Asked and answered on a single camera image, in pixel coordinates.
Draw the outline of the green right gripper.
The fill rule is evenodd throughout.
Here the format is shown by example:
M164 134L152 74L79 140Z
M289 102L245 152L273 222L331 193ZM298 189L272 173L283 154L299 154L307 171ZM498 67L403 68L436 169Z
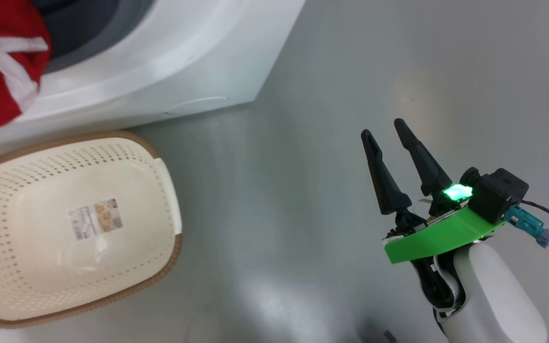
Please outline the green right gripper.
M403 119L394 120L402 146L410 153L421 180L424 196L444 191L445 200L452 200L460 209L449 211L431 220L427 227L407 236L384 239L384 250L391 263L413 261L453 251L482 239L504 223L491 224L473 212L467 203L472 188L454 184L429 150L416 137ZM369 130L363 130L360 139L372 178L377 204L382 215L405 213L412 202L403 193L383 161L383 152Z

